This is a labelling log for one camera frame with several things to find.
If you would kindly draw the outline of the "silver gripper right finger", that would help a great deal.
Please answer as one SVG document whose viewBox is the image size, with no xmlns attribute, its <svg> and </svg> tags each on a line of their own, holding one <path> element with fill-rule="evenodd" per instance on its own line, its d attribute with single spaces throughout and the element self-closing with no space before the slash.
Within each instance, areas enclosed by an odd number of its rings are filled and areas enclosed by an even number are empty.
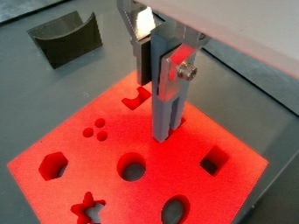
<svg viewBox="0 0 299 224">
<path fill-rule="evenodd" d="M 161 57 L 157 97 L 163 102 L 169 101 L 181 91 L 196 73 L 193 65 L 196 52 L 205 46 L 211 38 L 184 24 L 177 24 L 175 37 L 179 44 Z"/>
</svg>

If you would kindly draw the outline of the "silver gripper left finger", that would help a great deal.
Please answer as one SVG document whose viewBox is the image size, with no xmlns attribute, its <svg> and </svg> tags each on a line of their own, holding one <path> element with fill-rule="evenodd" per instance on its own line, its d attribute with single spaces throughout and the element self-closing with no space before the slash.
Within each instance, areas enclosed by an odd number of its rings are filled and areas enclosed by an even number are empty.
<svg viewBox="0 0 299 224">
<path fill-rule="evenodd" d="M 116 7 L 130 36 L 136 58 L 136 80 L 140 86 L 152 79 L 151 31 L 155 28 L 152 9 L 134 0 L 116 0 Z"/>
</svg>

